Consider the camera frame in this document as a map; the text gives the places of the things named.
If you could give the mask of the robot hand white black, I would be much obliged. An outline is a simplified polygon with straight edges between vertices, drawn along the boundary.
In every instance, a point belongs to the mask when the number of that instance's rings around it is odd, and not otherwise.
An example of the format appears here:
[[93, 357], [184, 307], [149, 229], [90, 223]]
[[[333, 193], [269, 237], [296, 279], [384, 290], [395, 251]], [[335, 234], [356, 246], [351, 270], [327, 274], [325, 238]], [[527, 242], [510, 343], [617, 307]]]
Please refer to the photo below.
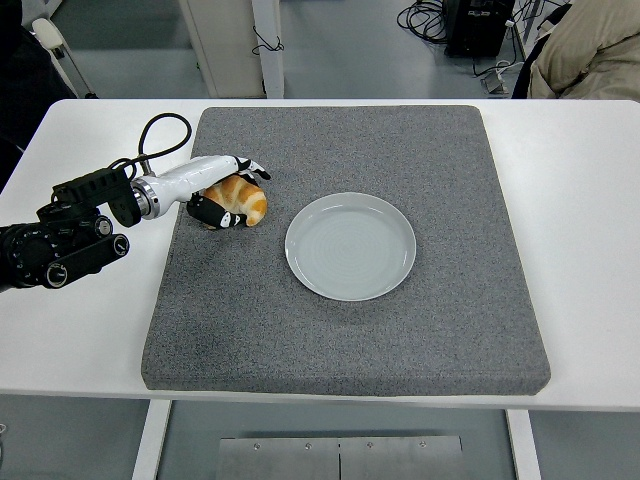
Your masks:
[[143, 176], [137, 180], [146, 201], [142, 217], [157, 218], [180, 202], [213, 229], [255, 226], [267, 212], [266, 194], [256, 176], [270, 178], [255, 161], [231, 155], [200, 156], [158, 177]]

